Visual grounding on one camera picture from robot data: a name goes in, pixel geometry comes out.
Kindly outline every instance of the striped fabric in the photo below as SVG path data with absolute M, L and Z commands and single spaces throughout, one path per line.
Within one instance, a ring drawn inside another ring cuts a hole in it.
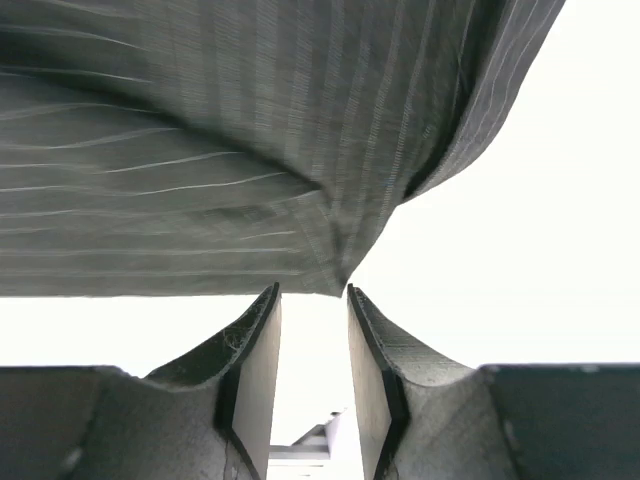
M 341 295 L 562 4 L 5 0 L 0 295 Z

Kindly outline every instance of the pinstriped cloth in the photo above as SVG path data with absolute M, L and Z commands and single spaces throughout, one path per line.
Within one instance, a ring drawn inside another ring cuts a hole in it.
M 340 295 L 562 4 L 4 1 L 0 295 Z

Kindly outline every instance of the white background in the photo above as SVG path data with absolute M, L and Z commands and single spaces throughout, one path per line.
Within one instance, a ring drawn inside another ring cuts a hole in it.
M 470 366 L 640 361 L 640 3 L 569 0 L 506 125 L 400 207 L 352 281 Z M 144 375 L 253 297 L 2 299 L 0 365 Z M 344 300 L 285 296 L 273 443 L 350 403 Z

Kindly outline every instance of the dark gray cloth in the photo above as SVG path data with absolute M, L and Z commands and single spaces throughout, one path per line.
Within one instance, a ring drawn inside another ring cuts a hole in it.
M 3 1 L 0 295 L 340 295 L 562 4 Z

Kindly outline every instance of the white surface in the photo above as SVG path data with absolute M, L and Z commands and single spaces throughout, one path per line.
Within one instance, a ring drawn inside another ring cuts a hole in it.
M 640 361 L 638 18 L 567 2 L 495 142 L 399 208 L 352 278 L 389 318 L 471 366 Z M 143 375 L 252 299 L 3 299 L 0 364 Z M 352 395 L 344 301 L 286 296 L 283 313 L 274 443 Z

